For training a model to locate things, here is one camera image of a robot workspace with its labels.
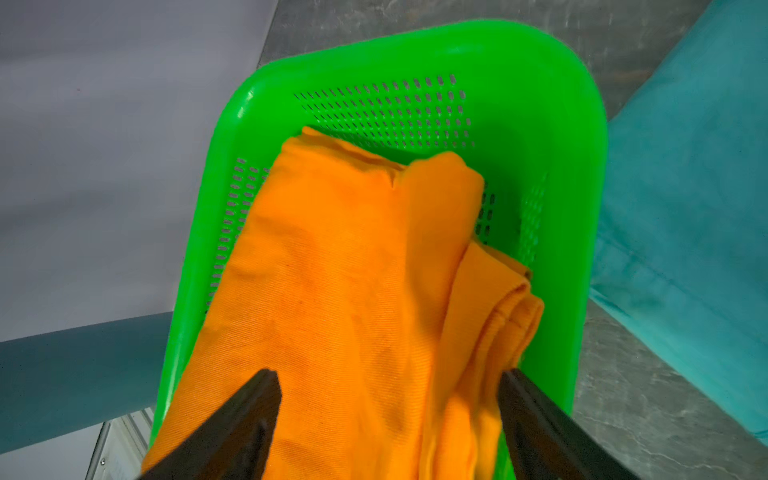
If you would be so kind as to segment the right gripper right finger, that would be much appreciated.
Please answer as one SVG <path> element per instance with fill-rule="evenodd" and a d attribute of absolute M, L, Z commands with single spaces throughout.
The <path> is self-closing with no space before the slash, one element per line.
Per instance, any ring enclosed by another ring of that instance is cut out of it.
<path fill-rule="evenodd" d="M 521 370 L 502 375 L 498 405 L 518 479 L 638 480 Z"/>

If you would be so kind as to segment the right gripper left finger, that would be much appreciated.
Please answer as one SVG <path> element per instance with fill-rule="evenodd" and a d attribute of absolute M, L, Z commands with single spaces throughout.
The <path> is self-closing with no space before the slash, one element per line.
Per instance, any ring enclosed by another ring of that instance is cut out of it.
<path fill-rule="evenodd" d="M 276 372 L 258 371 L 144 480 L 260 479 L 282 399 Z"/>

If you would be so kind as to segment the orange pants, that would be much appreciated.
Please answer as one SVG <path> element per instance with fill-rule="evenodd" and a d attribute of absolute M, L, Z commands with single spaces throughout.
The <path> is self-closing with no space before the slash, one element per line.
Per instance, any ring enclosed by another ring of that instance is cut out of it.
<path fill-rule="evenodd" d="M 483 178 L 313 129 L 257 194 L 155 442 L 153 467 L 262 369 L 282 401 L 268 479 L 489 479 L 497 391 L 543 304 L 474 236 Z"/>

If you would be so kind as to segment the teal pants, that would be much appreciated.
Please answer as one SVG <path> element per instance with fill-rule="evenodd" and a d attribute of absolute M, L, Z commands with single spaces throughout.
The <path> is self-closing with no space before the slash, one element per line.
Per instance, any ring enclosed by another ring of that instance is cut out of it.
<path fill-rule="evenodd" d="M 715 1 L 609 125 L 592 299 L 767 438 L 767 5 Z"/>

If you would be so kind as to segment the green plastic basket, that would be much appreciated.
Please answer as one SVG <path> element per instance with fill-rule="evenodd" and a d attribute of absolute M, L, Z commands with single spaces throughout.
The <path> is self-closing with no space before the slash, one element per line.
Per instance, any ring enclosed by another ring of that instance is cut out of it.
<path fill-rule="evenodd" d="M 486 181 L 479 240 L 530 267 L 545 303 L 522 369 L 570 411 L 607 152 L 586 67 L 526 25 L 469 21 L 283 59 L 234 93 L 213 133 L 160 380 L 162 422 L 251 200 L 304 126 L 407 163 L 458 153 Z"/>

